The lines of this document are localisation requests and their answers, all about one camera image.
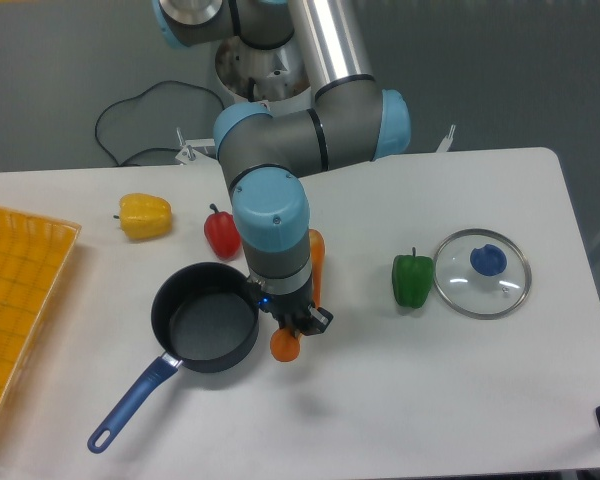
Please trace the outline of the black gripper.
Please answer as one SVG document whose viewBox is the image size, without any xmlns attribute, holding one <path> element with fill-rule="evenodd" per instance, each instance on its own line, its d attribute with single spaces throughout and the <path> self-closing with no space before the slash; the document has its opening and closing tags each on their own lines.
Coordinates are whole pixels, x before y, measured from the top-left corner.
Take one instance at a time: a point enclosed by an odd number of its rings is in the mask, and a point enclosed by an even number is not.
<svg viewBox="0 0 600 480">
<path fill-rule="evenodd" d="M 319 335 L 333 320 L 333 314 L 318 307 L 313 300 L 313 279 L 309 278 L 298 290 L 276 294 L 268 292 L 254 277 L 247 280 L 247 289 L 256 306 L 270 314 L 280 329 L 289 328 L 294 335 Z"/>
</svg>

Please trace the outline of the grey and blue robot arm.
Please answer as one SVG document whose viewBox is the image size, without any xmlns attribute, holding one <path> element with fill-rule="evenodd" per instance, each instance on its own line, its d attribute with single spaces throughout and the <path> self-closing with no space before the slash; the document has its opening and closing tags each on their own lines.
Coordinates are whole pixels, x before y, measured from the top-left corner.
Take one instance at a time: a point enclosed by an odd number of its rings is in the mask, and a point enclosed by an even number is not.
<svg viewBox="0 0 600 480">
<path fill-rule="evenodd" d="M 260 52 L 299 48 L 311 105 L 278 115 L 247 96 L 220 113 L 213 138 L 259 307 L 296 334 L 331 314 L 313 299 L 305 176 L 404 152 L 400 93 L 380 88 L 350 1 L 157 1 L 164 37 L 190 47 L 235 38 Z"/>
</svg>

